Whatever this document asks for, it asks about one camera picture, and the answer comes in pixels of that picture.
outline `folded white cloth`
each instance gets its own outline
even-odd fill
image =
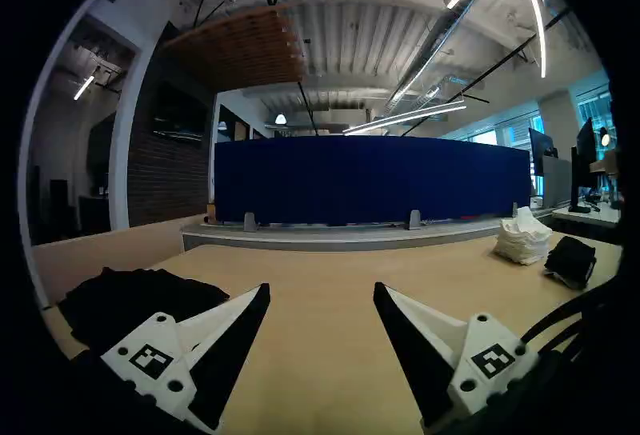
[[[516,217],[500,221],[494,252],[517,263],[531,265],[549,253],[552,233],[553,230],[534,217],[529,207],[522,207]]]

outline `tabletop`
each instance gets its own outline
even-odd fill
[[[589,225],[600,225],[610,229],[613,229],[620,221],[620,210],[612,209],[606,202],[598,203],[598,208],[600,209],[599,212],[596,212],[593,207],[585,205],[584,202],[580,202],[578,205],[589,207],[591,208],[591,211],[588,214],[570,212],[569,207],[567,206],[554,210],[551,212],[551,215],[556,218],[563,218],[565,220],[577,221]]]
[[[562,238],[553,233],[550,246]],[[621,248],[596,248],[589,287],[617,269]],[[287,252],[203,245],[154,269],[240,295],[270,283],[271,304],[222,414],[225,433],[413,433],[420,413],[373,303],[382,281],[466,320],[493,314],[523,334],[579,295],[542,276],[544,261],[516,265],[492,253],[495,237],[371,252]],[[44,313],[69,357],[82,349],[57,309]],[[557,325],[530,344],[539,349]]]

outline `computer monitor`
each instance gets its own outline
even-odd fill
[[[529,128],[529,138],[531,139],[531,156],[534,159],[534,175],[544,177],[542,157],[550,155],[558,158],[558,151],[554,148],[554,140],[542,132]]]
[[[597,189],[598,175],[592,174],[590,165],[596,162],[596,141],[594,125],[588,118],[576,137],[576,146],[571,147],[571,205],[570,212],[588,214],[589,207],[578,206],[578,189],[580,187]]]

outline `blue partition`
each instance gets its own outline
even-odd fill
[[[526,150],[440,138],[325,136],[215,145],[216,215],[367,223],[510,214],[528,206]]]

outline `black cloth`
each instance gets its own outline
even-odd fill
[[[74,338],[102,354],[156,312],[182,321],[228,299],[214,285],[166,270],[105,268],[71,290],[58,306]]]
[[[584,289],[596,262],[595,248],[563,237],[549,252],[545,267],[572,289]]]

